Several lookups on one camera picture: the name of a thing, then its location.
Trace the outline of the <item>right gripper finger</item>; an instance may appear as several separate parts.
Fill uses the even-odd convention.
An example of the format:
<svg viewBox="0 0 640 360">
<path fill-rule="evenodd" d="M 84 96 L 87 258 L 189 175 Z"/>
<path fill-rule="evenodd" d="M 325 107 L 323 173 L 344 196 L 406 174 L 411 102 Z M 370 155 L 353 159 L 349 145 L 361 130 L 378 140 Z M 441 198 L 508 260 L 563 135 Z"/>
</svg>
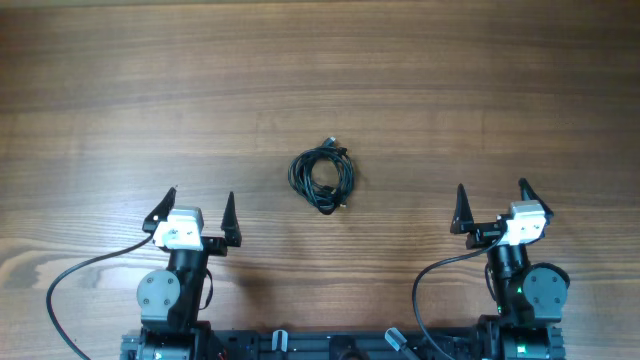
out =
<svg viewBox="0 0 640 360">
<path fill-rule="evenodd" d="M 464 234 L 474 229 L 474 218 L 470 208 L 468 196 L 464 185 L 457 187 L 456 206 L 451 221 L 450 232 L 452 234 Z"/>
<path fill-rule="evenodd" d="M 523 201 L 537 201 L 543 208 L 546 219 L 552 219 L 554 212 L 547 206 L 547 204 L 536 194 L 526 178 L 520 178 L 518 181 L 520 188 L 521 198 Z"/>
</svg>

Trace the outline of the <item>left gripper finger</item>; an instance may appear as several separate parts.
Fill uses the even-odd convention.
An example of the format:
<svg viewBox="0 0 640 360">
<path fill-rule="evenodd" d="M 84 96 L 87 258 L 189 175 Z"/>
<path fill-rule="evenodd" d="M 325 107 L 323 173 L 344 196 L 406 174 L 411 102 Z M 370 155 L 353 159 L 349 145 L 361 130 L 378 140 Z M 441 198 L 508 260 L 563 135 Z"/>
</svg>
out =
<svg viewBox="0 0 640 360">
<path fill-rule="evenodd" d="M 233 192 L 229 193 L 225 206 L 221 230 L 224 232 L 225 243 L 228 247 L 240 247 L 242 243 L 242 234 L 238 223 L 235 206 L 235 196 Z"/>
<path fill-rule="evenodd" d="M 147 234 L 153 234 L 158 225 L 167 220 L 170 211 L 175 204 L 177 190 L 171 187 L 159 204 L 145 217 L 142 224 L 142 231 Z"/>
</svg>

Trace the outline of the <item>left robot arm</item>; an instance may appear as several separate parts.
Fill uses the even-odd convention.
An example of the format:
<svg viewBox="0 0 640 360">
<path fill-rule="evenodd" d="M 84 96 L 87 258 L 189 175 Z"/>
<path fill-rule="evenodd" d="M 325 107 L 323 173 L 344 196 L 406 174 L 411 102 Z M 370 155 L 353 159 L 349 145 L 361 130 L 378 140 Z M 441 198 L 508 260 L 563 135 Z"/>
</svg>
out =
<svg viewBox="0 0 640 360">
<path fill-rule="evenodd" d="M 139 283 L 136 299 L 141 308 L 141 330 L 122 337 L 121 360 L 226 359 L 225 346 L 198 313 L 208 307 L 213 294 L 202 296 L 211 256 L 224 257 L 239 247 L 242 235 L 230 193 L 221 221 L 221 237 L 203 234 L 204 220 L 198 207 L 175 204 L 172 187 L 147 215 L 142 230 L 151 242 L 169 254 L 168 265 L 148 273 Z"/>
</svg>

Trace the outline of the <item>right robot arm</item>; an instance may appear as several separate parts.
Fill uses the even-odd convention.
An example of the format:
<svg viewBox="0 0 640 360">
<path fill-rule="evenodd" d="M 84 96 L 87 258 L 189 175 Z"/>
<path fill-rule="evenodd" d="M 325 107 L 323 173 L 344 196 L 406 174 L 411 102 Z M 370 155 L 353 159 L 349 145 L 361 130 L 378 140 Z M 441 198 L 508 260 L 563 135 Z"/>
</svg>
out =
<svg viewBox="0 0 640 360">
<path fill-rule="evenodd" d="M 473 359 L 560 360 L 566 357 L 562 320 L 569 275 L 550 263 L 530 262 L 527 247 L 545 236 L 553 211 L 524 178 L 521 199 L 493 222 L 474 220 L 463 185 L 457 188 L 450 232 L 465 234 L 469 250 L 487 254 L 485 279 L 498 314 L 483 315 L 471 340 Z"/>
</svg>

